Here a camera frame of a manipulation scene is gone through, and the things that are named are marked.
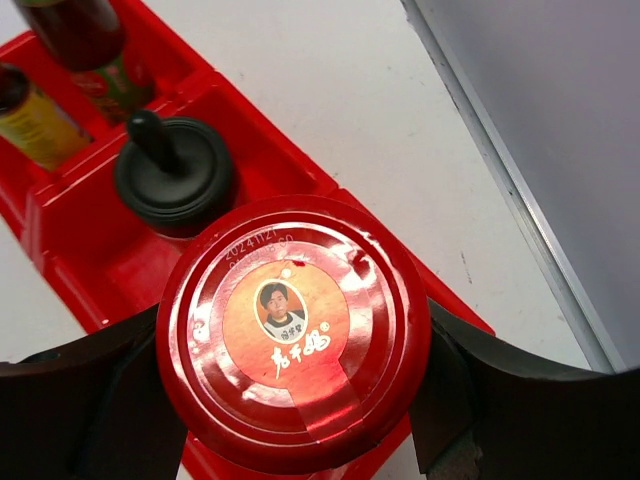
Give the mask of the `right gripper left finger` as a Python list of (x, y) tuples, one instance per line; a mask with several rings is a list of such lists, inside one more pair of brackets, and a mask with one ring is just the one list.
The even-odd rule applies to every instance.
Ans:
[(157, 312), (2, 363), (2, 478), (176, 478), (187, 428), (159, 375)]

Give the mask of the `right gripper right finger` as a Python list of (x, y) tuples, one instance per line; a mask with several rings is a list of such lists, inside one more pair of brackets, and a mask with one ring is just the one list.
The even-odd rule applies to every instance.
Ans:
[(428, 303), (428, 367), (410, 410), (429, 479), (636, 479), (639, 371), (517, 348)]

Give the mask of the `red lid chili jar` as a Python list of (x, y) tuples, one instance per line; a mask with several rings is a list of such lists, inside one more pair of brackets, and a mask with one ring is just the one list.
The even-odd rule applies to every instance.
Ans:
[(340, 467), (406, 414), (431, 339), (399, 241), (342, 201), (240, 207), (184, 250), (157, 317), (162, 381), (194, 437), (266, 474)]

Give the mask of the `black top pepper grinder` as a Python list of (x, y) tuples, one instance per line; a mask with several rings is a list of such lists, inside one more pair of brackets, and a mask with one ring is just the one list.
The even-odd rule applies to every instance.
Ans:
[(138, 110), (126, 132), (114, 169), (116, 191), (157, 234), (193, 238), (233, 208), (237, 170), (215, 129), (191, 117), (163, 119)]

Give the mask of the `brown cap yellow label bottle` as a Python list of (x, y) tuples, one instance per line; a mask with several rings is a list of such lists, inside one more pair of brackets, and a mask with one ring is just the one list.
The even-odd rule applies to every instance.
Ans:
[(89, 146), (93, 137), (18, 67), (1, 64), (1, 137), (47, 171)]

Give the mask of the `yellow cap chili sauce bottle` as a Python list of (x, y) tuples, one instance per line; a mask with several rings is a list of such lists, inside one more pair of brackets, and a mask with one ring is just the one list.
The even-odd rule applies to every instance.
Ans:
[(108, 1), (17, 1), (71, 81), (117, 125), (154, 98), (154, 81)]

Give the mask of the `red plastic divided tray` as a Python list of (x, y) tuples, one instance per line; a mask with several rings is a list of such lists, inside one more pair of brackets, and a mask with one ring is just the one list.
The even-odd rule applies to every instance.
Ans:
[[(142, 58), (150, 62), (152, 78), (160, 84), (146, 110), (163, 119), (200, 120), (226, 142), (239, 188), (233, 208), (225, 215), (274, 197), (314, 195), (354, 206), (386, 228), (140, 2), (120, 1), (116, 10), (123, 15)], [(190, 239), (157, 234), (126, 207), (116, 191), (114, 169), (128, 140), (126, 128), (108, 126), (91, 110), (34, 34), (23, 34), (4, 45), (1, 56), (33, 75), (94, 138), (53, 173), (38, 172), (24, 155), (3, 145), (2, 216), (38, 272), (84, 326), (85, 336), (151, 307), (159, 311), (169, 277), (184, 250), (225, 215)], [(419, 274), (428, 309), (428, 303), (435, 301), (484, 330), (484, 322), (399, 243)], [(430, 310), (429, 320), (432, 339)], [(413, 438), (409, 410), (428, 360), (400, 422), (378, 446), (340, 467), (300, 475), (243, 468), (197, 440), (171, 402), (187, 428), (180, 464), (200, 479), (368, 479), (399, 443)]]

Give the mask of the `aluminium table frame rail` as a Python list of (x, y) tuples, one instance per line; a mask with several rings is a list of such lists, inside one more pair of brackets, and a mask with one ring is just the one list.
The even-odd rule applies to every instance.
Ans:
[(606, 332), (497, 127), (454, 53), (439, 39), (434, 13), (424, 1), (405, 1), (403, 7), (408, 23), (429, 54), (589, 366), (607, 373), (627, 370), (629, 366)]

